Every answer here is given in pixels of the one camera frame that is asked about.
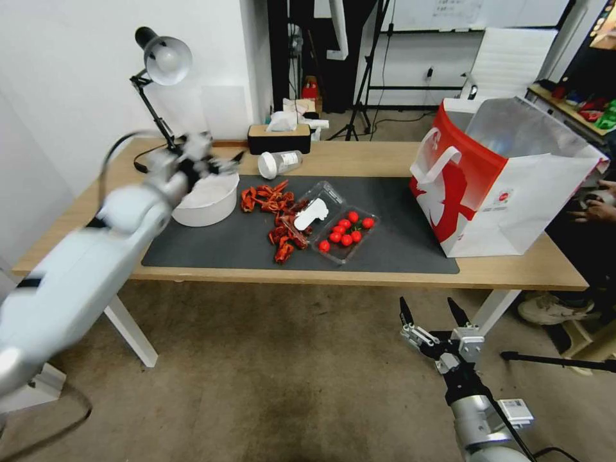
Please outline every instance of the floor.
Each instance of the floor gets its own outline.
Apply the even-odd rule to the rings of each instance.
[[[382,111],[378,119],[420,115]],[[330,115],[330,132],[347,120]],[[419,141],[430,124],[430,116],[383,122],[374,139]],[[449,329],[446,297],[472,315],[487,292],[129,281],[120,297],[158,350],[156,367],[143,368],[102,317],[52,361],[90,398],[92,416],[23,460],[459,461],[444,382],[398,334],[400,295],[416,322]],[[508,349],[556,351],[542,329],[510,311],[479,364],[496,397],[523,398],[535,415],[522,433],[531,449],[557,445],[582,462],[613,460],[616,377],[506,364],[498,353]],[[68,392],[11,414],[0,462],[81,412]]]
[[[321,139],[326,140],[330,136],[334,135],[338,130],[344,128],[351,119],[352,111],[348,110],[344,114],[337,114],[331,112],[329,114],[323,114],[324,119],[329,120],[329,130],[324,130],[321,133]],[[374,121],[375,110],[368,109],[368,118],[372,125]],[[434,111],[397,111],[397,110],[380,110],[377,114],[376,121],[382,121],[377,123],[377,130],[374,132],[372,141],[421,141],[424,135],[432,127],[432,120],[434,119]],[[364,121],[363,117],[359,114],[355,119],[355,130],[358,134],[360,141],[369,141],[370,134],[364,134]],[[337,140],[343,141],[346,131],[341,134]]]

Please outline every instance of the desk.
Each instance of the desk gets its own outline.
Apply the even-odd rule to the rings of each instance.
[[[160,144],[159,140],[134,140],[110,165],[107,191],[142,181],[132,164],[134,156]],[[410,175],[419,143],[341,142],[314,143],[300,169],[289,175],[401,176]],[[238,148],[214,148],[214,154],[232,157]],[[257,175],[257,157],[245,156],[240,173]],[[98,204],[97,184],[92,184],[32,246],[13,271],[29,273],[70,231],[88,223]],[[145,280],[198,280],[283,284],[339,284],[393,287],[461,287],[492,289],[473,319],[487,333],[523,289],[581,291],[588,287],[582,276],[550,238],[542,234],[523,256],[458,259],[458,274],[369,273],[289,271],[285,269],[154,268],[138,263],[131,278]],[[105,314],[133,347],[144,364],[153,367],[157,354],[118,297]]]
[[[590,141],[604,145],[607,144],[608,135],[616,135],[615,130],[602,130],[594,123],[588,122],[575,108],[562,99],[553,98],[552,94],[538,83],[528,87],[526,98]]]

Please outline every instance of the sneaker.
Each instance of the sneaker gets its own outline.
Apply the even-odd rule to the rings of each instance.
[[[583,308],[570,308],[563,305],[558,297],[544,292],[522,302],[518,306],[518,313],[523,319],[534,324],[555,325],[586,318],[594,305],[593,302],[588,302]]]

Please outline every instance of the white bowl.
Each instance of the white bowl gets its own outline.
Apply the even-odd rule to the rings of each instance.
[[[199,180],[171,216],[190,227],[209,226],[227,218],[237,203],[239,175],[209,175]]]

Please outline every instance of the person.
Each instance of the person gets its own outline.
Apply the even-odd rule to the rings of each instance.
[[[616,182],[600,180],[616,201]],[[616,302],[616,207],[589,200],[580,210],[570,201],[546,231],[573,266],[588,282],[583,292],[536,292],[528,294],[518,306],[518,313],[528,322],[555,325],[568,320],[613,316]]]

